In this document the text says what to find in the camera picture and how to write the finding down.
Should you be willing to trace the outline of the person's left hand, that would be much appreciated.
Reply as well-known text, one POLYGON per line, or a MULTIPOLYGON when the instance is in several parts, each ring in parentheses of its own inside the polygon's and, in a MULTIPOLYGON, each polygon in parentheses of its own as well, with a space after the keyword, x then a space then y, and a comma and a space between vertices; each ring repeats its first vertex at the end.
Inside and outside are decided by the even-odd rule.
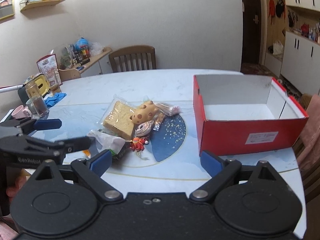
POLYGON ((18 178, 16 178, 13 185, 7 187, 6 194, 9 198, 9 203, 12 202, 18 191, 23 187, 23 185, 27 182, 29 178, 29 176, 19 176, 18 178))

